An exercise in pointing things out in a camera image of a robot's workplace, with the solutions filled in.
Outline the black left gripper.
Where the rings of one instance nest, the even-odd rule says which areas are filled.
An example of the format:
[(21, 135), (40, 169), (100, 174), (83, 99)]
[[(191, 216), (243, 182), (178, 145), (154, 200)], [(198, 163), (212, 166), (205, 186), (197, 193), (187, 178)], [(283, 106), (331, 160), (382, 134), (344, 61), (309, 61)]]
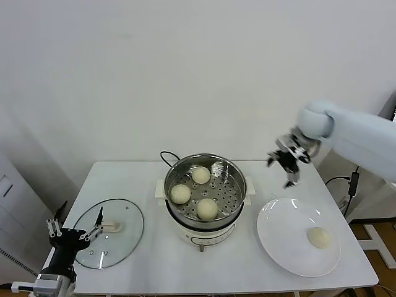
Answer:
[(79, 251), (87, 249), (90, 241), (100, 236), (103, 232), (103, 207), (100, 208), (95, 224), (91, 230), (84, 233), (84, 230), (68, 229), (59, 226), (59, 219), (66, 208), (65, 201), (60, 208), (55, 211), (53, 218), (46, 221), (50, 243), (54, 247), (53, 256), (49, 262), (51, 272), (70, 271)]

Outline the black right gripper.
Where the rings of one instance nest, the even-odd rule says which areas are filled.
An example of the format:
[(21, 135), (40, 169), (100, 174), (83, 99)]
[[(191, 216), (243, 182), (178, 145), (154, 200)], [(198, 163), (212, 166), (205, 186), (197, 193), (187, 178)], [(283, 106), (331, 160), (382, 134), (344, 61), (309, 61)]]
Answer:
[(281, 150), (268, 153), (267, 167), (272, 166), (276, 161), (286, 171), (287, 181), (283, 188), (287, 189), (297, 185), (299, 183), (299, 168), (296, 158), (290, 152), (282, 152)]

